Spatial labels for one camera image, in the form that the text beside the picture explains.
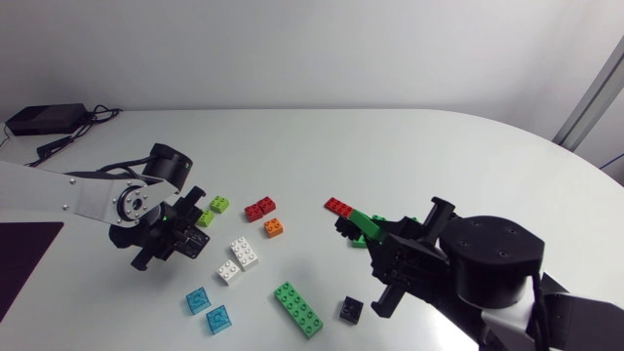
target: lime green lego brick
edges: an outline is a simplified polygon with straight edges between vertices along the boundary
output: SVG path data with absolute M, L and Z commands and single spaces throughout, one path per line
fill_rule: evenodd
M 364 235 L 360 235 L 358 239 L 352 240 L 351 246 L 358 249 L 365 249 L 367 247 L 367 242 L 364 240 Z
M 384 233 L 383 230 L 377 226 L 377 224 L 373 223 L 367 215 L 359 212 L 358 210 L 353 210 L 349 216 L 349 220 L 360 228 L 362 233 L 371 240 L 382 242 L 386 236 L 386 233 Z
M 222 214 L 225 212 L 225 209 L 230 206 L 229 200 L 224 197 L 217 196 L 211 202 L 211 210 L 215 211 L 218 214 Z
M 282 284 L 274 294 L 307 338 L 314 336 L 323 327 L 323 321 L 290 282 Z
M 215 213 L 209 210 L 204 210 L 204 214 L 197 220 L 197 225 L 199 226 L 209 226 L 213 219 L 215 218 Z

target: light blue lego brick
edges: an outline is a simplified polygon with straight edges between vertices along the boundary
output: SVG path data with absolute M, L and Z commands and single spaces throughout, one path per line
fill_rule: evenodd
M 214 310 L 208 312 L 206 314 L 206 318 L 208 318 L 208 325 L 213 334 L 221 332 L 232 326 L 232 322 L 230 322 L 230 318 L 227 316 L 227 311 L 223 305 L 220 305 Z
M 195 292 L 188 294 L 186 296 L 186 302 L 188 303 L 188 308 L 190 308 L 193 314 L 198 314 L 211 306 L 211 302 L 208 300 L 208 296 L 206 295 L 204 288 L 200 288 Z

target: power cord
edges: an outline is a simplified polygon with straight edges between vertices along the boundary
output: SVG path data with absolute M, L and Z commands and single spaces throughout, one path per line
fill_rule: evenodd
M 25 166 L 37 167 L 41 165 L 42 163 L 49 160 L 52 156 L 61 152 L 65 147 L 69 146 L 69 144 L 74 142 L 76 139 L 83 137 L 86 133 L 88 133 L 91 130 L 91 128 L 94 125 L 102 124 L 102 123 L 112 120 L 113 118 L 117 117 L 119 113 L 121 113 L 121 111 L 123 111 L 121 108 L 108 108 L 101 104 L 97 105 L 93 109 L 93 111 L 88 112 L 85 115 L 85 119 L 82 121 L 82 125 L 78 128 L 76 132 L 74 132 L 73 135 L 66 136 L 66 137 L 60 138 L 59 140 L 39 146 L 37 148 L 37 154 L 39 155 L 39 159 L 25 164 Z M 109 116 L 99 119 L 98 116 L 104 113 L 109 113 Z
M 621 154 L 621 155 L 619 155 L 619 156 L 617 156 L 616 158 L 612 159 L 611 161 L 609 161 L 609 162 L 605 163 L 602 167 L 600 167 L 600 168 L 599 168 L 599 170 L 601 170 L 601 169 L 603 169 L 604 167 L 606 167 L 606 166 L 608 166 L 608 165 L 612 164 L 613 162 L 615 162 L 615 161 L 619 160 L 622 156 L 624 156 L 624 153 L 623 153 L 623 154 Z
M 7 141 L 8 139 L 10 139 L 11 137 L 7 134 L 7 125 L 4 125 L 4 135 L 6 136 L 4 138 L 4 140 L 2 140 L 2 142 L 0 142 L 0 147 L 2 147 L 2 145 L 4 145 L 5 141 Z

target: black cable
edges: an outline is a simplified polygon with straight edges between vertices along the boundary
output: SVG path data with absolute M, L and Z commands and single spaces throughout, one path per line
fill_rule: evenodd
M 118 169 L 118 168 L 123 169 L 125 167 L 130 167 L 130 166 L 138 166 L 138 165 L 146 164 L 149 161 L 153 160 L 154 158 L 156 158 L 156 156 L 147 156 L 147 157 L 142 158 L 140 160 L 119 162 L 119 163 L 116 163 L 116 164 L 104 166 L 104 167 L 100 168 L 97 171 L 98 172 L 108 172 L 110 170 L 114 170 L 114 169 Z
M 121 169 L 128 172 L 134 179 L 138 179 L 137 172 L 135 172 L 135 170 L 131 169 L 130 167 L 122 167 Z
M 91 130 L 91 128 L 94 125 L 108 122 L 111 119 L 117 117 L 122 111 L 123 110 L 121 108 L 108 108 L 101 104 L 97 105 L 93 109 L 93 111 L 88 112 L 85 115 L 85 118 L 82 121 L 82 125 L 78 128 L 78 130 L 76 130 L 76 132 L 74 132 L 74 134 L 70 138 L 68 138 L 65 142 L 63 142 L 61 145 L 57 146 L 56 148 L 52 150 L 46 150 L 48 152 L 45 153 L 43 156 L 40 156 L 38 160 L 24 164 L 24 165 L 29 166 L 29 167 L 37 167 L 41 165 L 45 161 L 49 160 L 52 156 L 61 152 L 65 147 L 69 146 L 69 144 L 74 142 L 76 139 L 83 137 L 86 133 L 88 133 Z M 110 115 L 106 118 L 99 119 L 98 116 L 102 113 L 110 113 Z
M 2 145 L 4 145 L 5 141 L 7 141 L 8 139 L 11 138 L 9 136 L 9 134 L 7 134 L 7 125 L 4 125 L 4 135 L 7 136 L 7 137 L 5 137 L 4 140 L 2 140 L 2 142 L 0 142 L 0 147 L 2 147 Z
M 600 168 L 599 168 L 599 170 L 601 170 L 601 169 L 603 169 L 604 167 L 606 167 L 606 166 L 608 166 L 608 165 L 612 164 L 613 162 L 615 162 L 615 161 L 619 160 L 622 156 L 624 156 L 624 153 L 623 153 L 623 154 L 621 154 L 621 155 L 619 155 L 619 156 L 617 156 L 616 158 L 612 159 L 611 161 L 609 161 L 609 162 L 605 163 L 602 167 L 600 167 Z

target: robotic arm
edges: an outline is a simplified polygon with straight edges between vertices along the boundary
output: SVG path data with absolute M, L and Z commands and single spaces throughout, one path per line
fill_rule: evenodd
M 505 218 L 462 218 L 433 198 L 424 223 L 369 218 L 354 210 L 335 223 L 364 235 L 372 276 L 386 290 L 371 304 L 390 318 L 405 293 L 444 314 L 486 350 L 615 350 L 624 344 L 624 311 L 570 295 L 540 277 L 544 242 Z M 525 293 L 527 281 L 532 293 Z
M 140 175 L 130 168 L 142 164 Z M 174 251 L 195 258 L 210 241 L 195 226 L 202 215 L 195 203 L 206 195 L 202 189 L 193 187 L 173 206 L 165 202 L 179 194 L 192 165 L 158 143 L 149 157 L 96 172 L 64 175 L 0 162 L 0 179 L 12 180 L 10 187 L 0 187 L 0 208 L 67 212 L 111 224 L 109 237 L 117 248 L 142 248 L 132 261 L 142 271 L 152 257 L 167 260 Z

